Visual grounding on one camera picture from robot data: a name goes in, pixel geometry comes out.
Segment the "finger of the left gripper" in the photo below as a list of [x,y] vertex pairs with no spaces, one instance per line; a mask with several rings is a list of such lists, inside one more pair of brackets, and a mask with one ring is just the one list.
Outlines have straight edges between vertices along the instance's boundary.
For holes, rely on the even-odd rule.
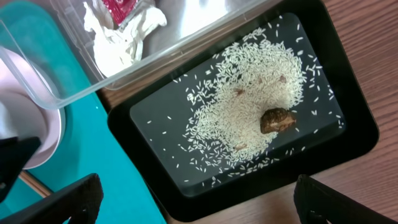
[[1,140],[1,202],[6,199],[21,170],[40,145],[38,137]]

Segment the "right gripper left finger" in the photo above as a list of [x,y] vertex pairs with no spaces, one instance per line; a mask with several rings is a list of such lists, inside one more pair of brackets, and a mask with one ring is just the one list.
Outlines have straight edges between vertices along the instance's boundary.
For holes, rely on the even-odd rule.
[[95,223],[103,197],[100,177],[92,173],[3,218],[1,224]]

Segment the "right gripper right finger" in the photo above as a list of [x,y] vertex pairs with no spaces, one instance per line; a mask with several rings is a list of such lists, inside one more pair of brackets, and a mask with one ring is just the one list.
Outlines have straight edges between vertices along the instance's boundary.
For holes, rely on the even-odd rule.
[[297,179],[294,204],[301,224],[397,224],[307,175]]

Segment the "white round plate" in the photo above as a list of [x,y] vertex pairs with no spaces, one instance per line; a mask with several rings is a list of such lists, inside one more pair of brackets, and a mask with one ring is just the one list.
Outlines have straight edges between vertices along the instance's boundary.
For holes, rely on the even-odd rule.
[[[4,47],[1,47],[1,51],[15,63],[27,81],[38,88],[36,93],[47,96],[47,90],[52,93],[57,92],[53,81],[33,61],[25,60],[19,54]],[[38,106],[17,81],[9,68],[9,63],[4,59],[1,59],[1,102],[9,110],[19,138],[40,139],[40,147],[25,164],[24,169],[33,169],[47,162],[62,141],[66,126],[65,110],[62,108],[46,110]]]

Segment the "brown food chunk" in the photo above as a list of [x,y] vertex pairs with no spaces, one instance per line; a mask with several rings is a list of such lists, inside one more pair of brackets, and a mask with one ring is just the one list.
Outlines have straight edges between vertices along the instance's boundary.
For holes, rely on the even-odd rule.
[[292,112],[283,108],[273,108],[264,112],[260,119],[262,134],[281,132],[297,122]]

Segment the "white rice grains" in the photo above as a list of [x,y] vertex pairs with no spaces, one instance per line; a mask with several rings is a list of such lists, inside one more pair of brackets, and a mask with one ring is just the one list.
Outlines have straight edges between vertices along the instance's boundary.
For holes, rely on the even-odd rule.
[[[297,122],[262,134],[265,111]],[[299,18],[260,26],[131,108],[131,118],[173,182],[209,189],[281,160],[279,148],[345,119]]]

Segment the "white tissue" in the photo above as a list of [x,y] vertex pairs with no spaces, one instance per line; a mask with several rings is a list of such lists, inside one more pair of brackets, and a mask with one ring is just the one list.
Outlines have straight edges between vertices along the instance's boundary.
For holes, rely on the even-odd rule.
[[94,61],[103,76],[109,78],[142,59],[144,39],[167,19],[154,1],[138,1],[121,25],[113,21],[102,1],[83,3],[84,29],[94,32]]

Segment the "red snack wrapper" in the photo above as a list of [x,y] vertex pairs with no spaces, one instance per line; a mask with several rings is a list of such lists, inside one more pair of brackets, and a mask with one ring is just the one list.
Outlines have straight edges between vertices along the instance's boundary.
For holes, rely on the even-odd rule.
[[102,2],[110,12],[113,21],[121,25],[135,8],[138,0],[102,0]]

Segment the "grey green bowl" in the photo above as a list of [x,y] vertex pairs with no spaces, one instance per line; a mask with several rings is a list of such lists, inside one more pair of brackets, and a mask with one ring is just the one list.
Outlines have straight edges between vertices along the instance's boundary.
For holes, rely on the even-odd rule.
[[14,126],[14,123],[12,122],[11,114],[3,102],[1,102],[0,105],[0,115],[1,140],[18,137],[18,132]]

